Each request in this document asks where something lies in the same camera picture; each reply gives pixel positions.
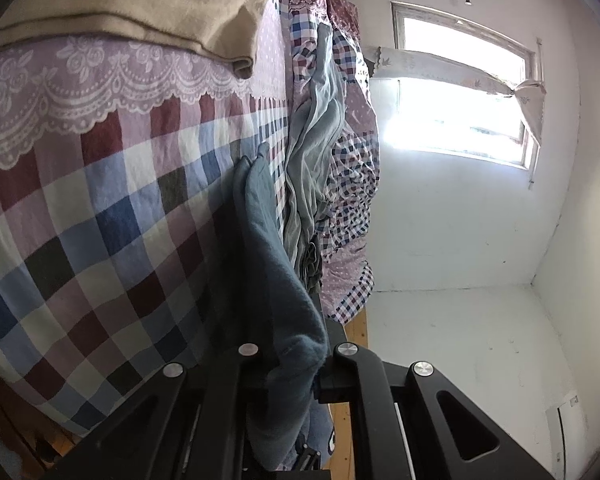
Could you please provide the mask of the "window with curtain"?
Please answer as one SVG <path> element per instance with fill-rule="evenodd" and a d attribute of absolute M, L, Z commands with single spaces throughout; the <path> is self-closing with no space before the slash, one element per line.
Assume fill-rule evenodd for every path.
<path fill-rule="evenodd" d="M 388 84 L 386 139 L 400 151 L 460 156 L 534 174 L 545 110 L 543 47 L 460 16 L 391 6 L 394 45 L 365 53 Z"/>

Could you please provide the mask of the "dark teal sweater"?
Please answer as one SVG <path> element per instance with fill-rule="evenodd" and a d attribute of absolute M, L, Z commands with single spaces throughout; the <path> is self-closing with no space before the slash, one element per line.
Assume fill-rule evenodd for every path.
<path fill-rule="evenodd" d="M 260 465 L 274 470 L 294 448 L 309 414 L 328 343 L 323 315 L 279 235 L 269 151 L 260 144 L 228 173 L 226 223 L 218 242 L 228 338 L 258 348 L 247 378 L 248 439 Z"/>

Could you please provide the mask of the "tan brown garment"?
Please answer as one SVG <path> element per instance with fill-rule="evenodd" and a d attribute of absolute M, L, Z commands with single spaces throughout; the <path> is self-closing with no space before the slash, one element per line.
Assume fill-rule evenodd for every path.
<path fill-rule="evenodd" d="M 109 34 L 194 52 L 250 78 L 266 0 L 14 0 L 0 48 L 73 34 Z"/>

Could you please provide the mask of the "grey trousers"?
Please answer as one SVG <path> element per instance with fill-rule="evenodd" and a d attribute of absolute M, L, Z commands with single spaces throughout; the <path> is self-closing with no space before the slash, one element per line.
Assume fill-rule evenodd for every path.
<path fill-rule="evenodd" d="M 308 96 L 291 114 L 285 168 L 287 192 L 284 246 L 303 285 L 320 279 L 322 260 L 316 224 L 329 208 L 327 178 L 332 149 L 344 123 L 344 82 L 332 58 L 332 28 L 317 27 Z"/>

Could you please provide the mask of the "dark blue plush pillow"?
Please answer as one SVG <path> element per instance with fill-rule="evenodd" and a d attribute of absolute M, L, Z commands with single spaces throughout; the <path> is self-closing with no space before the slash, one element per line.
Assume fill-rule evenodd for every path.
<path fill-rule="evenodd" d="M 310 404 L 306 419 L 302 422 L 298 437 L 294 441 L 283 463 L 283 470 L 291 470 L 306 448 L 310 455 L 317 453 L 320 456 L 318 463 L 324 468 L 335 451 L 336 432 L 332 412 L 327 404 L 313 400 Z"/>

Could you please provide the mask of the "plaid folded quilt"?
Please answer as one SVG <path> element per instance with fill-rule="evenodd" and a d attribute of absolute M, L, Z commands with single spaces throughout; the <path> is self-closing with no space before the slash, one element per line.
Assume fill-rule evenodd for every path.
<path fill-rule="evenodd" d="M 330 152 L 326 214 L 317 222 L 323 259 L 321 304 L 342 325 L 364 308 L 374 289 L 366 255 L 370 208 L 380 179 L 377 118 L 363 58 L 358 9 L 349 0 L 289 0 L 294 99 L 306 99 L 315 74 L 318 28 L 343 83 L 343 123 Z"/>

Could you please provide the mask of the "white air conditioner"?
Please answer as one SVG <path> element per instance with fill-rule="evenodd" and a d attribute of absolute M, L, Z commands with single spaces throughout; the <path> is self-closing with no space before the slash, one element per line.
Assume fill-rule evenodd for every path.
<path fill-rule="evenodd" d="M 550 471 L 555 479 L 579 479 L 586 463 L 585 424 L 578 394 L 567 393 L 546 412 L 552 459 Z"/>

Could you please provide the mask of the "plaid bed sheet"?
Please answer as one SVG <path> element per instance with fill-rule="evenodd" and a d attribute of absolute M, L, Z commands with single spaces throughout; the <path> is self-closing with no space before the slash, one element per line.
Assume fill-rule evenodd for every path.
<path fill-rule="evenodd" d="M 116 38 L 0 52 L 0 376 L 67 430 L 218 345 L 234 165 L 267 145 L 284 190 L 287 3 L 248 79 Z"/>

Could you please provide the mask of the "wooden headboard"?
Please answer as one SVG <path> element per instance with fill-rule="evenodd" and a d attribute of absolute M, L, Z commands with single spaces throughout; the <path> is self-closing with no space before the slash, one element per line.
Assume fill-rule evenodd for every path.
<path fill-rule="evenodd" d="M 368 347 L 367 312 L 363 308 L 344 326 L 347 338 L 359 347 Z M 355 478 L 354 446 L 351 426 L 350 401 L 353 393 L 347 388 L 344 402 L 329 405 L 335 425 L 335 451 L 328 463 L 330 475 L 335 480 Z"/>

